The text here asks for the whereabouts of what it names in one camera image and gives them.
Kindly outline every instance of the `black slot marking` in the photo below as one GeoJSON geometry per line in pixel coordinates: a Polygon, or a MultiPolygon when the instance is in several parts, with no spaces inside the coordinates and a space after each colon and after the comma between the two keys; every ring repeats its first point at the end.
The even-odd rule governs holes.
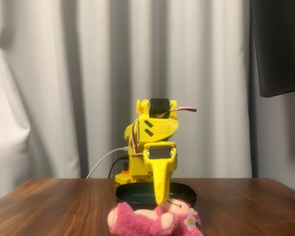
{"type": "Polygon", "coordinates": [[[153,127],[153,125],[148,120],[145,120],[144,123],[150,128],[153,127]]]}
{"type": "Polygon", "coordinates": [[[151,131],[149,131],[148,129],[144,130],[148,135],[150,135],[151,137],[154,135],[151,131]]]}

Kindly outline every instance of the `pink fur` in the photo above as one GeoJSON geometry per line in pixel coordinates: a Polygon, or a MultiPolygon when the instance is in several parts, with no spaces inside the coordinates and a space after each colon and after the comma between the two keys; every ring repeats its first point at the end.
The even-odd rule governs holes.
{"type": "Polygon", "coordinates": [[[189,210],[190,206],[187,204],[182,204],[182,207],[176,209],[158,206],[154,209],[157,218],[153,220],[144,214],[134,213],[127,203],[120,203],[112,210],[114,211],[113,215],[116,217],[116,221],[112,223],[110,217],[108,221],[109,225],[111,225],[111,233],[116,236],[203,236],[198,213],[189,210]],[[179,211],[188,211],[189,213],[180,214],[179,211]],[[172,214],[173,217],[166,218],[164,217],[165,213],[172,214]],[[198,228],[188,230],[184,221],[190,215],[196,218],[199,225],[198,228]],[[169,227],[163,229],[162,222],[165,222],[169,227]]]}

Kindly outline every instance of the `white flower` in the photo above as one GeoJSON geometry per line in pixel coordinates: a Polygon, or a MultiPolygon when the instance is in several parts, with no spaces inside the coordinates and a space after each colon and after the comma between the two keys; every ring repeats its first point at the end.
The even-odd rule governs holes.
{"type": "Polygon", "coordinates": [[[183,223],[187,226],[188,230],[192,230],[192,229],[195,229],[197,227],[196,226],[197,219],[194,216],[190,215],[190,214],[183,221],[183,223]]]}

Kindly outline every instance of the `wire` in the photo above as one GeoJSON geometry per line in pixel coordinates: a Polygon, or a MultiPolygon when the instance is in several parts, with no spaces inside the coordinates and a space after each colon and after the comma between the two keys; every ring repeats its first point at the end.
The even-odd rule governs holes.
{"type": "Polygon", "coordinates": [[[110,174],[112,173],[113,167],[118,161],[120,161],[120,160],[128,160],[128,159],[129,159],[129,156],[125,155],[125,156],[122,156],[122,157],[118,158],[116,161],[114,161],[114,163],[112,164],[112,167],[110,168],[108,178],[110,178],[110,174]]]}
{"type": "Polygon", "coordinates": [[[135,121],[132,124],[132,130],[131,130],[131,143],[132,143],[132,148],[133,148],[133,153],[135,155],[143,155],[143,153],[137,153],[137,146],[135,144],[135,137],[134,137],[134,125],[138,121],[138,119],[135,119],[135,121]]]}
{"type": "Polygon", "coordinates": [[[102,159],[100,159],[96,164],[95,164],[95,166],[92,168],[92,170],[89,172],[89,174],[88,174],[88,176],[87,176],[87,178],[89,178],[90,177],[90,175],[93,173],[93,171],[95,170],[95,168],[106,158],[106,157],[108,157],[110,154],[112,154],[113,152],[115,152],[115,151],[128,151],[128,147],[119,147],[119,148],[116,148],[116,149],[114,149],[114,150],[112,150],[112,151],[110,151],[110,152],[108,152],[105,156],[103,156],[102,157],[102,159]]]}
{"type": "Polygon", "coordinates": [[[163,114],[160,114],[160,115],[156,116],[155,118],[160,118],[161,116],[165,115],[166,113],[168,113],[168,112],[174,112],[174,111],[190,111],[190,112],[196,112],[197,109],[194,108],[194,107],[177,107],[175,109],[171,109],[171,110],[169,110],[167,112],[164,112],[163,114]]]}

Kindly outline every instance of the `white cable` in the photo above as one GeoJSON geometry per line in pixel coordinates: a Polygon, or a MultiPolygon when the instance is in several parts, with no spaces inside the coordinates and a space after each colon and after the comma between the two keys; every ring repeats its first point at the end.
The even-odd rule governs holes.
{"type": "Polygon", "coordinates": [[[103,156],[102,157],[102,159],[100,159],[97,163],[96,163],[96,165],[92,168],[92,170],[89,172],[89,174],[88,174],[88,176],[87,176],[87,178],[89,178],[90,177],[90,175],[93,173],[93,171],[95,170],[95,168],[106,158],[106,157],[108,157],[110,154],[112,154],[113,152],[115,152],[115,151],[128,151],[128,147],[119,147],[119,148],[116,148],[116,149],[114,149],[114,150],[112,150],[112,151],[110,151],[110,152],[108,152],[105,156],[103,156]]]}

